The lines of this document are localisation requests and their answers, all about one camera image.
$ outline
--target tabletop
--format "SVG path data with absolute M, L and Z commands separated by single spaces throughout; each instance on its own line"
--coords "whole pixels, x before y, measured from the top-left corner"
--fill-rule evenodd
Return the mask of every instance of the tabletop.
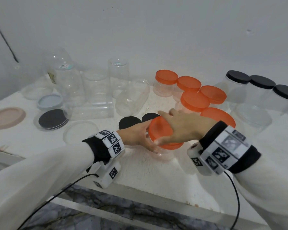
M 27 115 L 20 124 L 0 130 L 1 150 L 27 158 L 49 149 L 65 146 L 62 139 L 63 132 L 75 121 L 70 121 L 55 131 L 40 131 L 33 124 L 34 117 L 40 112 L 35 101 L 26 100 L 20 92 L 16 92 L 0 101 L 0 108 L 9 106 L 20 107 Z M 144 114 L 158 110 L 168 111 L 174 106 L 175 101 L 172 97 L 159 97 L 151 88 L 149 98 L 137 117 L 141 119 Z M 114 118 L 90 121 L 95 123 L 100 130 L 115 130 L 118 129 L 121 118 L 115 112 Z M 284 116 L 278 125 L 274 124 L 266 129 L 257 141 L 259 149 L 268 151 L 276 162 L 280 158 L 280 151 L 288 154 L 288 116 Z M 281 147 L 281 142 L 284 142 L 286 147 Z M 161 208 L 230 226 L 237 213 L 236 195 L 231 182 L 222 174 L 211 177 L 202 176 L 186 154 L 190 145 L 191 142 L 185 143 L 175 153 L 176 158 L 168 162 L 151 158 L 146 149 L 141 146 L 126 148 L 125 153 L 119 157 L 122 169 L 113 182 L 116 187 L 115 189 L 112 187 L 112 191 L 110 188 L 109 193 L 128 196 L 127 194 L 133 190 L 138 198 L 133 198 L 130 194 L 130 199 L 154 205 L 157 197 L 162 200 Z M 82 181 L 81 185 L 100 190 L 89 179 Z M 250 229 L 243 227 L 249 223 L 250 226 L 258 226 L 252 229 L 267 229 L 265 221 L 241 195 L 240 205 L 240 219 L 237 226 L 240 225 L 241 229 Z

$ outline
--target jar with orange lid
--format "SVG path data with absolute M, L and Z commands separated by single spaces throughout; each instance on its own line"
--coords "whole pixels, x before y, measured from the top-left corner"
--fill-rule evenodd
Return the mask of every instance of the jar with orange lid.
M 215 107 L 227 111 L 228 106 L 224 104 L 227 95 L 222 89 L 211 85 L 204 85 L 200 88 L 199 93 L 203 94 L 209 99 L 209 107 Z
M 155 141 L 156 139 L 162 136 L 169 136 L 173 134 L 173 129 L 169 125 L 169 123 L 161 116 L 154 118 L 148 128 L 148 136 L 151 141 Z M 170 143 L 166 145 L 161 145 L 158 147 L 158 154 L 149 152 L 150 155 L 158 160 L 168 161 L 173 159 L 174 151 L 180 148 L 183 143 Z
M 170 97 L 173 94 L 178 75 L 170 70 L 159 70 L 156 72 L 153 91 L 161 97 Z
M 201 82 L 194 77 L 182 76 L 179 77 L 173 91 L 173 98 L 176 102 L 180 101 L 183 92 L 194 90 L 198 92 L 201 87 Z
M 206 96 L 196 91 L 185 91 L 182 93 L 180 102 L 176 103 L 175 109 L 185 113 L 200 114 L 203 109 L 209 107 L 210 102 Z
M 218 121 L 218 122 L 223 121 L 224 123 L 226 123 L 229 126 L 232 126 L 233 128 L 236 127 L 236 122 L 235 122 L 234 118 L 231 117 L 225 111 L 220 110 L 218 108 L 214 108 L 214 107 L 205 108 L 201 112 L 200 116 L 214 119 L 215 121 Z

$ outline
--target white long-sleeve shirt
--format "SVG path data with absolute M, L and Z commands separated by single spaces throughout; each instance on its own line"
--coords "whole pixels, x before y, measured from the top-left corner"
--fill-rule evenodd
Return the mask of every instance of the white long-sleeve shirt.
M 29 157 L 0 171 L 0 230 L 15 230 L 32 211 L 94 161 L 86 143 Z M 271 229 L 288 230 L 288 175 L 262 156 L 235 175 L 237 189 Z

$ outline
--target black wristband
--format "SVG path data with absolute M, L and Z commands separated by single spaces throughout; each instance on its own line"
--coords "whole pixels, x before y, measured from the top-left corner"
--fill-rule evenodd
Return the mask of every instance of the black wristband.
M 252 166 L 261 157 L 261 153 L 251 145 L 243 156 L 228 170 L 233 174 L 238 174 Z
M 91 138 L 84 139 L 82 142 L 87 143 L 92 149 L 95 159 L 94 163 L 98 161 L 108 162 L 111 159 L 108 148 L 104 145 L 102 139 L 98 139 L 93 136 Z
M 227 124 L 223 121 L 217 122 L 206 135 L 199 140 L 200 145 L 203 147 L 203 151 L 212 144 L 212 142 L 227 128 Z

